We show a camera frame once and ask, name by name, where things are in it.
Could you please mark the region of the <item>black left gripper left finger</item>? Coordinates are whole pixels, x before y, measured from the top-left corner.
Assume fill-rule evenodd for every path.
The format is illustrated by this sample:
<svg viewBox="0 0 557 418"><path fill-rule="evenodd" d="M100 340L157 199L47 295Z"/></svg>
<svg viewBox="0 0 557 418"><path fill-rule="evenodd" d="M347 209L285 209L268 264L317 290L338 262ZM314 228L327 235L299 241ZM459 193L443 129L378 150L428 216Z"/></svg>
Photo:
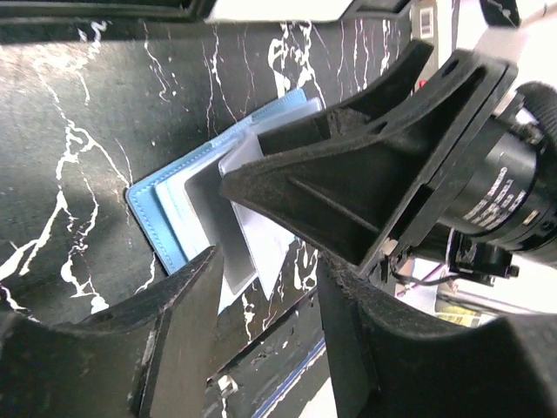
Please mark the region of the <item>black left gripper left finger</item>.
<svg viewBox="0 0 557 418"><path fill-rule="evenodd" d="M223 271L211 246L77 324L2 313L2 416L199 417Z"/></svg>

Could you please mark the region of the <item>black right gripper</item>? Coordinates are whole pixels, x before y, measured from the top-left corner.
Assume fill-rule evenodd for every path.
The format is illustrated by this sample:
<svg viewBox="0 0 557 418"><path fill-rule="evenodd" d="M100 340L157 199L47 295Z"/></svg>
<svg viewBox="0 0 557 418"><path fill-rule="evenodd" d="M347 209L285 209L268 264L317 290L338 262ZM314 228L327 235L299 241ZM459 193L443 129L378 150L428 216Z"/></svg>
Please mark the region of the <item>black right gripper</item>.
<svg viewBox="0 0 557 418"><path fill-rule="evenodd" d="M413 40L363 91L323 111L258 136L264 155L347 134L389 112L413 92L434 47ZM486 121L460 157L453 197L433 229L415 247L391 255L393 266L412 254L440 257L433 237L449 239L451 268L506 277L510 253L556 263L556 121L551 90L525 84L515 104L496 106L518 74L513 64L486 64Z"/></svg>

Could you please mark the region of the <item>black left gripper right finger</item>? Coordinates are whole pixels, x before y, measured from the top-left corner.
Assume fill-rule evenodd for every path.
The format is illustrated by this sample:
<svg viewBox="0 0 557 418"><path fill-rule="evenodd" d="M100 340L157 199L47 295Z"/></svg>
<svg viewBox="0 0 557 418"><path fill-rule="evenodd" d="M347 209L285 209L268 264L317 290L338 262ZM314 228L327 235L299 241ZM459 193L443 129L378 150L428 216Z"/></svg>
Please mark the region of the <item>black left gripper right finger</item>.
<svg viewBox="0 0 557 418"><path fill-rule="evenodd" d="M340 417L553 417L556 319L462 327L323 256L318 296Z"/></svg>

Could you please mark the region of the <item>black left card tray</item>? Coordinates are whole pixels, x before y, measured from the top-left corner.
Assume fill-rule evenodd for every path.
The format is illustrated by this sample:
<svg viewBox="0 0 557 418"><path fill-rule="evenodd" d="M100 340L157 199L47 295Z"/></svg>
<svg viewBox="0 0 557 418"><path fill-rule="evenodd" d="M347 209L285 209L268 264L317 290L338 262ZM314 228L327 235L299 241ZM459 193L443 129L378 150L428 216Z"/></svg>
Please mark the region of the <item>black left card tray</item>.
<svg viewBox="0 0 557 418"><path fill-rule="evenodd" d="M215 1L2 1L1 18L122 18L161 22L198 22Z"/></svg>

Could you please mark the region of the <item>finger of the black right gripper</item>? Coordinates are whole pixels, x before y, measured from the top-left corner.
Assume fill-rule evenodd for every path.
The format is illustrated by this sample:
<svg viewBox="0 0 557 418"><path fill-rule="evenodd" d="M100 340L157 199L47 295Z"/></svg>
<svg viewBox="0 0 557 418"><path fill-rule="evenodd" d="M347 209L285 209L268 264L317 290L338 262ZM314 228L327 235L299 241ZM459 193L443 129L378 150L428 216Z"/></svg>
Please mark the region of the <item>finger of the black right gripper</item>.
<svg viewBox="0 0 557 418"><path fill-rule="evenodd" d="M486 60L457 50L382 117L227 173L222 196L352 266L388 239L417 246L453 197L460 157L486 121Z"/></svg>

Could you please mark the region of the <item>white middle card tray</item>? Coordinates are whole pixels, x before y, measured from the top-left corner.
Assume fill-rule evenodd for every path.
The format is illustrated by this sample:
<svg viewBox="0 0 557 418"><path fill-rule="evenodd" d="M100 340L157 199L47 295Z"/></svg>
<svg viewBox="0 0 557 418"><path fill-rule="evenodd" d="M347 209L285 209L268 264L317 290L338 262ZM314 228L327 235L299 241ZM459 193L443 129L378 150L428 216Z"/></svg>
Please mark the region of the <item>white middle card tray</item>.
<svg viewBox="0 0 557 418"><path fill-rule="evenodd" d="M318 22L339 20L349 0L218 0L207 23Z"/></svg>

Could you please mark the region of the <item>blue card holder wallet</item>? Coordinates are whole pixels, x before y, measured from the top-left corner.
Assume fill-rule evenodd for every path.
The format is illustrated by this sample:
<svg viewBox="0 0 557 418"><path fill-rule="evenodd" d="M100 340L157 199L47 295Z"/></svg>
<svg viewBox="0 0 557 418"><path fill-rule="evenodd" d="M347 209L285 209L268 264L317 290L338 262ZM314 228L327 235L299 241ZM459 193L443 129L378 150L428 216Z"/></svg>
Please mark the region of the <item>blue card holder wallet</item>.
<svg viewBox="0 0 557 418"><path fill-rule="evenodd" d="M126 200L168 274L218 245L225 258L220 310L254 280L266 298L272 296L294 236L223 198L221 179L262 157L263 133L321 109L318 98L307 98L301 89L290 91L130 188Z"/></svg>

